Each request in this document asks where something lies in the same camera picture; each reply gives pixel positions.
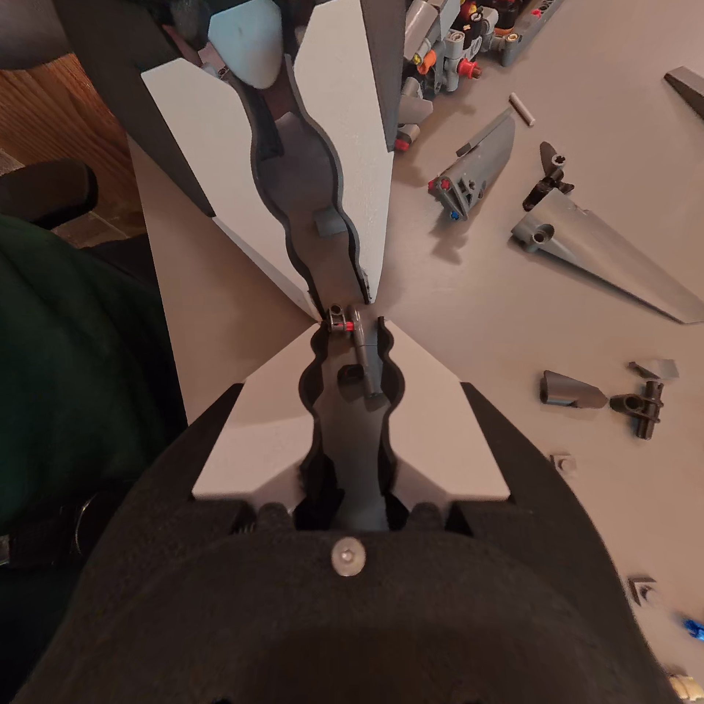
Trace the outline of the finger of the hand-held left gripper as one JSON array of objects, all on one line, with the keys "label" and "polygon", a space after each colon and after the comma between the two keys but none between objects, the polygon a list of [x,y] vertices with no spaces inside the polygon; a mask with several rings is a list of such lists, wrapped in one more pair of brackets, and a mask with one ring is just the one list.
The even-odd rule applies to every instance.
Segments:
[{"label": "finger of the hand-held left gripper", "polygon": [[177,58],[143,72],[146,89],[214,211],[213,222],[301,310],[320,299],[297,259],[287,216],[259,175],[259,130],[243,85]]},{"label": "finger of the hand-held left gripper", "polygon": [[313,9],[293,77],[305,118],[333,156],[336,207],[351,229],[360,289],[373,304],[384,260],[393,155],[386,147],[359,1],[327,1]]}]

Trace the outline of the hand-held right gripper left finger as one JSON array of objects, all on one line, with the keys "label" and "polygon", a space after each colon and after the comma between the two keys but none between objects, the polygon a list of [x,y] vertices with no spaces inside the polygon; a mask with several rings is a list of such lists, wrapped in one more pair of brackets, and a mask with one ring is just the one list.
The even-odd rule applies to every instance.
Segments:
[{"label": "hand-held right gripper left finger", "polygon": [[329,338],[325,324],[314,324],[249,375],[191,490],[194,499],[335,513],[337,477],[313,407]]}]

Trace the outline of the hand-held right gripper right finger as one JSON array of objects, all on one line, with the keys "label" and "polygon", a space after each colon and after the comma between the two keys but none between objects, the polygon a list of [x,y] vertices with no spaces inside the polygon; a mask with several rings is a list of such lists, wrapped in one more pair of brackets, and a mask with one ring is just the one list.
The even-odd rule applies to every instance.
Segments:
[{"label": "hand-held right gripper right finger", "polygon": [[510,490],[459,378],[395,323],[378,320],[382,391],[390,407],[378,454],[390,512],[431,503],[504,501]]}]

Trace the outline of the dark grey lego axle connector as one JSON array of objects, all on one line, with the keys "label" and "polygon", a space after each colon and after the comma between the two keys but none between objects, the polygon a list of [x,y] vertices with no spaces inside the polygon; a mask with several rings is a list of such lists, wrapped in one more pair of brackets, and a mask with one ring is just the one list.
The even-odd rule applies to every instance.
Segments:
[{"label": "dark grey lego axle connector", "polygon": [[382,361],[378,351],[377,321],[371,318],[367,320],[355,305],[349,305],[347,313],[353,324],[351,338],[357,364],[363,371],[365,399],[376,399],[382,395]]}]

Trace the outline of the small light grey lego block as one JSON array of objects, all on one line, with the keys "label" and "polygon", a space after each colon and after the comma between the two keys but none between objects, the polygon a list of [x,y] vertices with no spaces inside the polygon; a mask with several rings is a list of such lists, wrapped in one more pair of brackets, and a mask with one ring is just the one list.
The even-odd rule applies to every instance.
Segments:
[{"label": "small light grey lego block", "polygon": [[329,206],[314,211],[313,220],[321,238],[329,238],[347,232],[347,225],[338,210]]}]

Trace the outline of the multicoloured lego model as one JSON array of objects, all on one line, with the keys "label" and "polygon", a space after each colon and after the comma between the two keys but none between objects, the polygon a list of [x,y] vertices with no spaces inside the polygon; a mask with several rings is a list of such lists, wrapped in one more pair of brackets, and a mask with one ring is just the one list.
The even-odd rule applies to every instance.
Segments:
[{"label": "multicoloured lego model", "polygon": [[405,152],[441,92],[477,79],[489,54],[511,65],[557,12],[561,1],[408,1],[396,140]]}]

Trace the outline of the grey lego panel assembly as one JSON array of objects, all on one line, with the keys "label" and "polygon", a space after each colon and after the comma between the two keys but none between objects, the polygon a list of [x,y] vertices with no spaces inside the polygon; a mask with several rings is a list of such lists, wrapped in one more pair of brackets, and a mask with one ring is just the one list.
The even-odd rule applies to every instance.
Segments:
[{"label": "grey lego panel assembly", "polygon": [[466,221],[473,207],[506,166],[515,140],[515,120],[504,110],[463,147],[457,159],[428,184],[428,191],[453,221]]}]

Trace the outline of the dark grey curved lego piece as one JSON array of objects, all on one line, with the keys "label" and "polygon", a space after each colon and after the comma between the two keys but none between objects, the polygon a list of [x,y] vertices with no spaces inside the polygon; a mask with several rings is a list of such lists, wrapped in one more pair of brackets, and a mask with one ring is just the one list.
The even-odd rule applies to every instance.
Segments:
[{"label": "dark grey curved lego piece", "polygon": [[577,409],[601,409],[609,402],[609,398],[596,386],[551,370],[543,372],[539,400],[548,406]]}]

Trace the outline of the short light grey lego axle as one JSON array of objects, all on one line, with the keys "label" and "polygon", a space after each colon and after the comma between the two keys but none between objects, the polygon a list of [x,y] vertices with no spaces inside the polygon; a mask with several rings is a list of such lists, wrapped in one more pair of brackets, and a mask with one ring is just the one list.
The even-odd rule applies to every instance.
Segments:
[{"label": "short light grey lego axle", "polygon": [[516,113],[521,117],[528,128],[534,127],[536,124],[536,118],[532,111],[527,108],[524,101],[515,93],[510,93],[508,97],[509,104],[516,111]]}]

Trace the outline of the black lego pin connector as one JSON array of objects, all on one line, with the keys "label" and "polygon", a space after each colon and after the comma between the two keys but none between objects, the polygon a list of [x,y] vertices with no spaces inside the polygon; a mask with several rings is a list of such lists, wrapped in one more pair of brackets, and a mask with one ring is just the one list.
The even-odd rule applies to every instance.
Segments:
[{"label": "black lego pin connector", "polygon": [[635,422],[635,436],[649,441],[653,437],[656,426],[660,423],[663,408],[664,383],[649,380],[641,393],[625,393],[612,396],[609,406],[612,410],[632,418]]}]

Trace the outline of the small light grey lego panel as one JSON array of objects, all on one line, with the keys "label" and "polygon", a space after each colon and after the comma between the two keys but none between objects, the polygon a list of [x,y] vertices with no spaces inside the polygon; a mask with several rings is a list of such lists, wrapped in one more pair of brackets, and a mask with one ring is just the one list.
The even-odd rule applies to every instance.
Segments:
[{"label": "small light grey lego panel", "polygon": [[679,379],[676,362],[669,358],[633,360],[627,367],[645,380],[674,381]]}]

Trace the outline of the large grey lego panel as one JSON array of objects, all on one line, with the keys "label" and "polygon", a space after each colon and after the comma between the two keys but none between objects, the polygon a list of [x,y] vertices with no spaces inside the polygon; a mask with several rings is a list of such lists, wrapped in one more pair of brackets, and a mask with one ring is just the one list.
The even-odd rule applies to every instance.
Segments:
[{"label": "large grey lego panel", "polygon": [[590,210],[550,191],[511,230],[543,252],[682,324],[703,322],[703,302]]}]

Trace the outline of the dark grey lego wedge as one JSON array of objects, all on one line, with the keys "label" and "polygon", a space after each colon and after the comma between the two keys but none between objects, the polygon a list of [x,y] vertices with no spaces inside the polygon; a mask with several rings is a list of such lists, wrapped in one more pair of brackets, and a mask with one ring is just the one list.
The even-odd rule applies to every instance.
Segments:
[{"label": "dark grey lego wedge", "polygon": [[664,74],[664,80],[703,120],[703,77],[685,66],[680,66]]}]

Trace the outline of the wooden cabinet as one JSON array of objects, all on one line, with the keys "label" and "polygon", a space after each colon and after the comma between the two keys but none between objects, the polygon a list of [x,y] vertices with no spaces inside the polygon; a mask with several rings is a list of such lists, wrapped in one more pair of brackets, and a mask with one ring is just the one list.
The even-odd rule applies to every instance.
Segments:
[{"label": "wooden cabinet", "polygon": [[91,167],[99,200],[74,242],[145,232],[126,133],[74,55],[1,71],[1,151],[22,165],[74,158]]}]

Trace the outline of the black lego propeller piece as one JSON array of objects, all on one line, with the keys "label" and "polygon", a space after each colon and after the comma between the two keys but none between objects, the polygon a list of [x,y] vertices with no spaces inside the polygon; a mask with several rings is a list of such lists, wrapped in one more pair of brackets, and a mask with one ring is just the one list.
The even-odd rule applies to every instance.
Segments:
[{"label": "black lego propeller piece", "polygon": [[567,163],[564,154],[557,152],[549,142],[541,142],[539,150],[543,178],[535,184],[529,195],[523,200],[522,207],[525,212],[530,212],[554,189],[558,189],[562,194],[568,195],[575,188],[574,184],[564,181],[565,165]]}]

